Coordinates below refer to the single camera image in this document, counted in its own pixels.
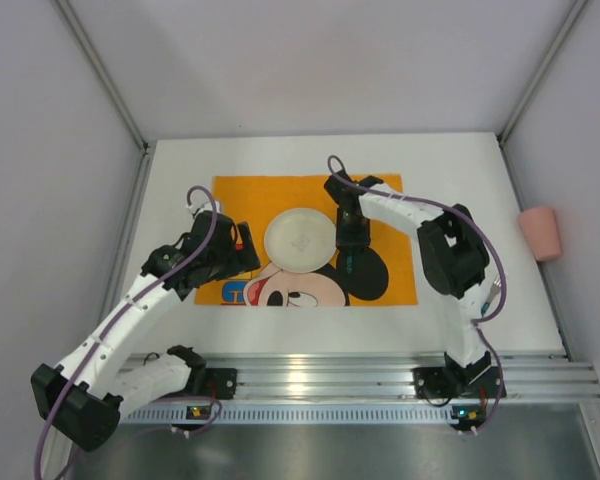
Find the spoon with patterned handle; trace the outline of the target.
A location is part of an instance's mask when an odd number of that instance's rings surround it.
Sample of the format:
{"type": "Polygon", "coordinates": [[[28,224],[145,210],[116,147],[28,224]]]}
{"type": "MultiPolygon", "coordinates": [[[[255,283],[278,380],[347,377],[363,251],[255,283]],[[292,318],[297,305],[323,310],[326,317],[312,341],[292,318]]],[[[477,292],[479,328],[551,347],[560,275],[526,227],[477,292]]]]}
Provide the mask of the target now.
{"type": "Polygon", "coordinates": [[[352,275],[354,272],[356,253],[357,250],[355,248],[346,248],[342,253],[344,269],[347,275],[352,275]]]}

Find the orange cartoon mouse placemat cloth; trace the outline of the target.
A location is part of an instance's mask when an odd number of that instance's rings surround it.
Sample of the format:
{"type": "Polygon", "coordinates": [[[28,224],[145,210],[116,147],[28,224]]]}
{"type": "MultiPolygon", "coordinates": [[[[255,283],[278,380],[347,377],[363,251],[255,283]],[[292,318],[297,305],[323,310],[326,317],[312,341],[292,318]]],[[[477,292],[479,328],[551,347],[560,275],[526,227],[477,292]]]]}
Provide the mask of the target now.
{"type": "Polygon", "coordinates": [[[368,176],[224,176],[213,196],[224,215],[246,222],[261,266],[211,282],[198,305],[346,307],[415,305],[411,244],[417,214],[401,179],[368,176]]]}

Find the cream round plate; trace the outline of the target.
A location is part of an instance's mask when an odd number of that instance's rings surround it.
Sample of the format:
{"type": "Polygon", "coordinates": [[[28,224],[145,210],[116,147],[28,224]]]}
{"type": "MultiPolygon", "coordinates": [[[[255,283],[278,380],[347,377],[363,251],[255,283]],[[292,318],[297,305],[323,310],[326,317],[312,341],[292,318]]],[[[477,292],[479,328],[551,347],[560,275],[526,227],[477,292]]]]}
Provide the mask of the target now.
{"type": "Polygon", "coordinates": [[[311,208],[293,208],[277,215],[267,226],[264,249],[282,270],[304,274],[328,264],[336,252],[336,226],[311,208]]]}

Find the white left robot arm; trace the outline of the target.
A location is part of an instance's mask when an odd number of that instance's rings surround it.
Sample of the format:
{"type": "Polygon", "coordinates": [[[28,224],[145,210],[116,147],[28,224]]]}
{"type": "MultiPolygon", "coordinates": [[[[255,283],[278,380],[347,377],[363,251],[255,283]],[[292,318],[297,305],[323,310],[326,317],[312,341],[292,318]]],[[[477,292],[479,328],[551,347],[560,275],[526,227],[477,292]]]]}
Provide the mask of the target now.
{"type": "Polygon", "coordinates": [[[198,211],[190,231],[155,249],[114,310],[56,366],[31,377],[40,416],[86,452],[100,448],[134,411],[176,393],[197,395],[206,361],[176,345],[127,373],[134,348],[172,309],[201,286],[260,267],[248,223],[198,211]]]}

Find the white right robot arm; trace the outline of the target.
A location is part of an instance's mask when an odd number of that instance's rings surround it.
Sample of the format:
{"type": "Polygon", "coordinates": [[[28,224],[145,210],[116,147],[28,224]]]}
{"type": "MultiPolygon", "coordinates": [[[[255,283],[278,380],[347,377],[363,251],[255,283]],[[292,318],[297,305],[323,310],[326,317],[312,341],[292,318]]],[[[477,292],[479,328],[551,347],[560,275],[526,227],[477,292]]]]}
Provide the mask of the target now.
{"type": "Polygon", "coordinates": [[[364,274],[379,277],[371,249],[373,220],[409,236],[419,248],[430,287],[454,303],[442,320],[447,362],[464,370],[487,368],[490,355],[477,323],[489,297],[486,270],[496,255],[469,210],[406,197],[375,176],[356,182],[343,169],[330,175],[324,188],[337,205],[336,270],[349,282],[348,289],[359,285],[364,274]]]}

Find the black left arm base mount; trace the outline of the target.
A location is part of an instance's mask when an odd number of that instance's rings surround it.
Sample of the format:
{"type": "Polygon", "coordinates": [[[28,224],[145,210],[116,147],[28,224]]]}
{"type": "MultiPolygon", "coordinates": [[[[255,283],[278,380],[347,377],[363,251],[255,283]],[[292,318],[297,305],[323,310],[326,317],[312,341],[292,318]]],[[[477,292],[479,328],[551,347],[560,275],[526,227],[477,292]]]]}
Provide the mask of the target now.
{"type": "Polygon", "coordinates": [[[206,368],[203,373],[189,380],[183,390],[167,394],[160,401],[175,401],[193,397],[211,397],[231,400],[237,388],[238,370],[234,368],[206,368]]]}

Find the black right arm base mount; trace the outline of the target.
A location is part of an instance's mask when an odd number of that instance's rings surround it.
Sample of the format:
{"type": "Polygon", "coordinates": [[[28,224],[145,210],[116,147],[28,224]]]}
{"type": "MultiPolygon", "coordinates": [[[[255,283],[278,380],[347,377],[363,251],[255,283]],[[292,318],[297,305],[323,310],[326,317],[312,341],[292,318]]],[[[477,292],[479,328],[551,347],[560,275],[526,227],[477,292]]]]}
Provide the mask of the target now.
{"type": "Polygon", "coordinates": [[[462,380],[446,367],[418,367],[412,374],[416,397],[435,404],[460,399],[492,400],[504,385],[496,367],[489,368],[472,382],[462,380]]]}

